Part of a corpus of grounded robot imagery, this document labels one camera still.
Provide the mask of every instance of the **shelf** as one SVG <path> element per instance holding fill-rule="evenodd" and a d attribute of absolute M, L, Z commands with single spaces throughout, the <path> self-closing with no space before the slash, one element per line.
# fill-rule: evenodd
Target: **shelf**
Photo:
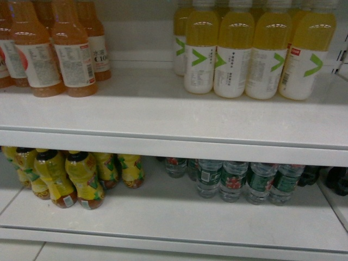
<path fill-rule="evenodd" d="M 200 198 L 187 176 L 172 179 L 163 162 L 145 157 L 146 182 L 122 183 L 93 211 L 59 209 L 22 190 L 0 216 L 0 237 L 141 250 L 258 257 L 344 260 L 348 233 L 318 186 L 296 189 L 284 207 Z"/>
<path fill-rule="evenodd" d="M 0 91 L 0 144 L 185 158 L 345 165 L 348 83 L 322 74 L 305 102 L 187 93 L 165 69 L 117 69 L 91 97 Z"/>

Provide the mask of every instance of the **orange juice bottle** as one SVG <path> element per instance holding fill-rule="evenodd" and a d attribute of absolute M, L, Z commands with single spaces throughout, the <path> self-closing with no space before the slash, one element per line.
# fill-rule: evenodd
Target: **orange juice bottle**
<path fill-rule="evenodd" d="M 11 37 L 12 18 L 7 1 L 0 1 L 0 86 L 7 87 L 11 83 L 8 76 L 4 76 L 3 63 L 6 63 L 7 70 L 18 87 L 29 87 L 27 75 L 21 63 L 20 56 L 16 50 L 14 40 Z"/>
<path fill-rule="evenodd" d="M 106 48 L 104 27 L 97 17 L 93 0 L 78 0 L 77 11 L 80 23 L 85 27 L 88 34 L 96 80 L 110 79 L 110 62 Z"/>
<path fill-rule="evenodd" d="M 53 0 L 55 24 L 52 36 L 61 74 L 72 97 L 93 95 L 98 90 L 88 35 L 78 21 L 73 0 Z"/>
<path fill-rule="evenodd" d="M 32 2 L 9 1 L 9 6 L 14 20 L 11 34 L 33 94 L 50 97 L 64 92 L 49 34 L 39 22 Z"/>

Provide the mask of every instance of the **white bottle cap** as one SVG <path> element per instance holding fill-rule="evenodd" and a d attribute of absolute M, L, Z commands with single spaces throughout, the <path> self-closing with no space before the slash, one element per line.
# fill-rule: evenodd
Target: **white bottle cap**
<path fill-rule="evenodd" d="M 232 8 L 251 8 L 252 0 L 229 0 L 229 7 Z"/>
<path fill-rule="evenodd" d="M 291 0 L 267 0 L 266 8 L 287 8 L 291 7 Z"/>

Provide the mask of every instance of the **clear plastic bottle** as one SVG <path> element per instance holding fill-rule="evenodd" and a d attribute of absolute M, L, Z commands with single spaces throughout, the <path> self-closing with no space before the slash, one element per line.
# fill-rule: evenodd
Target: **clear plastic bottle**
<path fill-rule="evenodd" d="M 280 165 L 268 197 L 269 201 L 277 206 L 289 201 L 305 167 L 305 165 Z"/>
<path fill-rule="evenodd" d="M 224 161 L 220 179 L 220 197 L 235 202 L 243 190 L 249 162 Z"/>
<path fill-rule="evenodd" d="M 11 36 L 12 18 L 7 0 L 0 1 L 0 62 L 6 63 L 13 82 L 18 87 L 29 87 L 26 72 L 21 63 L 21 58 L 16 50 L 15 42 Z M 10 84 L 6 77 L 2 86 Z"/>
<path fill-rule="evenodd" d="M 315 77 L 324 65 L 336 29 L 333 10 L 337 4 L 338 0 L 314 1 L 312 12 L 297 26 L 279 84 L 284 97 L 305 100 L 312 94 Z"/>
<path fill-rule="evenodd" d="M 251 6 L 252 0 L 230 1 L 231 11 L 220 26 L 214 91 L 221 97 L 236 98 L 245 89 L 254 36 Z"/>
<path fill-rule="evenodd" d="M 39 22 L 31 1 L 9 1 L 11 35 L 20 54 L 32 92 L 51 97 L 66 90 L 54 60 L 50 35 Z"/>
<path fill-rule="evenodd" d="M 71 97 L 93 95 L 98 90 L 88 35 L 78 21 L 73 0 L 52 0 L 55 24 L 52 37 L 61 74 Z"/>
<path fill-rule="evenodd" d="M 214 0 L 194 0 L 195 10 L 187 21 L 185 89 L 206 94 L 213 88 L 215 52 L 219 37 L 219 18 Z"/>
<path fill-rule="evenodd" d="M 198 164 L 198 194 L 204 198 L 212 198 L 219 189 L 223 161 L 200 159 L 198 160 Z"/>
<path fill-rule="evenodd" d="M 245 89 L 252 98 L 266 100 L 277 92 L 291 33 L 290 5 L 291 0 L 268 0 L 256 25 Z"/>
<path fill-rule="evenodd" d="M 193 12 L 192 0 L 179 0 L 174 14 L 174 71 L 177 75 L 185 75 L 186 23 Z"/>
<path fill-rule="evenodd" d="M 250 163 L 250 170 L 246 179 L 248 184 L 246 199 L 250 203 L 259 205 L 266 200 L 278 166 L 278 164 L 269 163 Z"/>
<path fill-rule="evenodd" d="M 104 26 L 97 17 L 93 0 L 77 0 L 77 11 L 80 23 L 88 34 L 96 80 L 110 79 L 110 61 L 106 48 Z"/>
<path fill-rule="evenodd" d="M 184 158 L 165 158 L 165 169 L 172 178 L 182 178 L 187 169 L 187 160 Z"/>

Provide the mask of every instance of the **bottle body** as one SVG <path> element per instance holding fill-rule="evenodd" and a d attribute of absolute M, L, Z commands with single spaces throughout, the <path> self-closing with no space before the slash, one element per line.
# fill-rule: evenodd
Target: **bottle body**
<path fill-rule="evenodd" d="M 212 198 L 219 189 L 222 160 L 198 160 L 197 190 L 203 198 Z"/>

